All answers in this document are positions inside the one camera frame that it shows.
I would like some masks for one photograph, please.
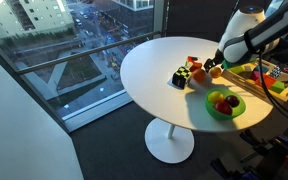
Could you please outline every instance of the table pedestal base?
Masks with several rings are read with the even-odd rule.
[[[179,163],[187,159],[194,148],[191,130],[155,118],[146,128],[147,148],[157,159],[166,163]]]

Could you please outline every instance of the food item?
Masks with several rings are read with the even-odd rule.
[[[206,77],[206,72],[203,69],[196,69],[195,71],[193,71],[192,73],[192,78],[196,81],[196,82],[202,82],[204,81]]]
[[[232,113],[233,113],[233,109],[232,109],[231,105],[229,103],[227,103],[226,101],[217,102],[214,105],[214,108],[223,114],[232,115]]]
[[[211,77],[212,78],[218,78],[218,77],[220,77],[221,76],[221,74],[222,74],[222,70],[221,70],[221,68],[219,68],[219,67],[212,67],[211,69],[210,69],[210,75],[211,75]]]
[[[226,96],[224,101],[229,103],[233,108],[240,104],[240,100],[234,95]]]
[[[217,103],[224,99],[224,95],[220,91],[213,91],[207,96],[208,102]]]

